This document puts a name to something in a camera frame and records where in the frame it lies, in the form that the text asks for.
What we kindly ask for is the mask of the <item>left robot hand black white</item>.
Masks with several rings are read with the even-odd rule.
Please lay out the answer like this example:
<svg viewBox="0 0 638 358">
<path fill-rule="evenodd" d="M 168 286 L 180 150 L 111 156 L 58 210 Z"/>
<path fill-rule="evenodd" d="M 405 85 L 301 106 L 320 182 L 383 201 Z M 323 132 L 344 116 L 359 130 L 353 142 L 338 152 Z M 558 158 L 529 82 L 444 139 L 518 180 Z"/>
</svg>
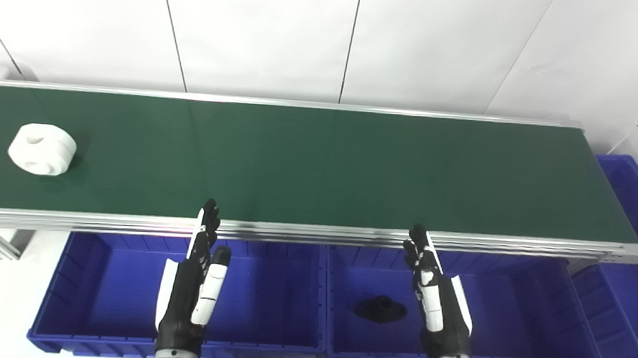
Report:
<svg viewBox="0 0 638 358">
<path fill-rule="evenodd" d="M 155 358 L 199 358 L 209 323 L 220 296 L 232 251 L 212 246 L 221 225 L 214 198 L 200 209 L 185 259 L 175 266 L 166 310 L 158 323 Z"/>
</svg>

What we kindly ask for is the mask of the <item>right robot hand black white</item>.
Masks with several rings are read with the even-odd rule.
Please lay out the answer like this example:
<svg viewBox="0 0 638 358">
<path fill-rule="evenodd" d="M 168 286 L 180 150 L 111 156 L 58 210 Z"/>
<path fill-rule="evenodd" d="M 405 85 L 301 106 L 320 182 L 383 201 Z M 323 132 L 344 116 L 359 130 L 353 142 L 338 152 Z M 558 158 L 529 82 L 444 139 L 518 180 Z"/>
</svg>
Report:
<svg viewBox="0 0 638 358">
<path fill-rule="evenodd" d="M 420 341 L 428 358 L 471 355 L 470 312 L 459 277 L 444 274 L 427 230 L 415 224 L 402 243 L 412 271 L 412 290 L 418 299 L 423 329 Z"/>
</svg>

